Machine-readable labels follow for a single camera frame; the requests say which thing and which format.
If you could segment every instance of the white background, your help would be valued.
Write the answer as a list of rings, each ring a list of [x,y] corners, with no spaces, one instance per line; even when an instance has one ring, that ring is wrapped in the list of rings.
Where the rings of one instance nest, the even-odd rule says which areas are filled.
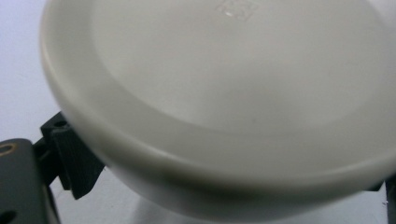
[[[39,127],[60,109],[39,61],[39,22],[45,1],[0,0],[0,141],[41,136]],[[74,201],[59,181],[52,184],[63,224],[199,224],[139,198],[108,170],[92,193]],[[361,192],[297,217],[270,224],[386,224],[385,188]]]

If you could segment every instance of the white plastic lid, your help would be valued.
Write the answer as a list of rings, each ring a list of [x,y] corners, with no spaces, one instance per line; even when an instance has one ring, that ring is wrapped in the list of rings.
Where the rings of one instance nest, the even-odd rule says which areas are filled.
[[[396,171],[395,21],[376,1],[56,0],[41,44],[110,168],[358,189]]]

